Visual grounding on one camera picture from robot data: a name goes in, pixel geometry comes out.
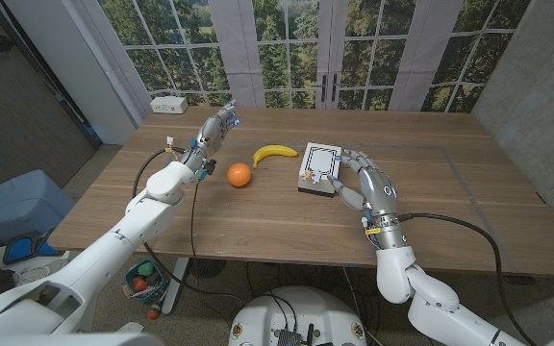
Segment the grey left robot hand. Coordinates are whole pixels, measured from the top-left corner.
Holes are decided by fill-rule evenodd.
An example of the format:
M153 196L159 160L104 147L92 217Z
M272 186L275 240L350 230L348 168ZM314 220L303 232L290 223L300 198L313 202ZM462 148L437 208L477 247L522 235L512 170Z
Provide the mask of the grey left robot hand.
M205 168L211 156L221 148L227 133L239 124L235 114L236 103L236 99L231 100L206 120L180 163L194 172Z

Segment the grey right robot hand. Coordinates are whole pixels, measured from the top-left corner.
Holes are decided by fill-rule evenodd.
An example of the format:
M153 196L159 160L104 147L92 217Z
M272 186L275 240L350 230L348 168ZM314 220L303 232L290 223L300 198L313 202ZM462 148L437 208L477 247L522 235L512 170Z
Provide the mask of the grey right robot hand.
M398 198L390 177L367 154L345 149L340 160L359 176L361 192L346 187L338 178L329 176L335 192L344 204L355 211L369 211L372 216L397 214Z

